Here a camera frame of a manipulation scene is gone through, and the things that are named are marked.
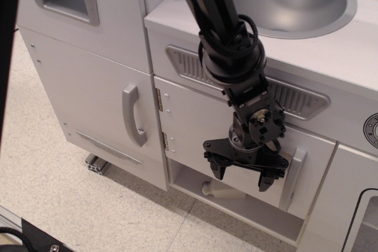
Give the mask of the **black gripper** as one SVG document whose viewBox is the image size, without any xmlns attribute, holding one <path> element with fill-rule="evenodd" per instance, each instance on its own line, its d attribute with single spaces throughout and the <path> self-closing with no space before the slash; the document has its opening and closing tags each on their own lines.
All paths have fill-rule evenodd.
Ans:
<svg viewBox="0 0 378 252">
<path fill-rule="evenodd" d="M 259 191 L 266 192 L 275 180 L 285 176 L 289 162 L 266 146 L 255 143 L 245 146 L 241 137 L 236 128 L 231 126 L 229 137 L 203 143 L 204 158 L 209 161 L 210 169 L 219 180 L 224 178 L 226 168 L 230 166 L 259 172 Z"/>
</svg>

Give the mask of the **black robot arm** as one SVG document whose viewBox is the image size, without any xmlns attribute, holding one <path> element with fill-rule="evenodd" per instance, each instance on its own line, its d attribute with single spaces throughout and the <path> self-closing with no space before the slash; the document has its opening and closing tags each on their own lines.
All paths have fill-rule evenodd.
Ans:
<svg viewBox="0 0 378 252">
<path fill-rule="evenodd" d="M 253 20 L 238 14 L 233 0 L 186 0 L 199 26 L 198 56 L 207 77 L 234 109 L 225 139 L 204 142 L 204 157 L 217 179 L 229 166 L 257 171 L 259 190 L 284 177 L 280 155 L 285 113 L 269 93 L 265 50 Z"/>
</svg>

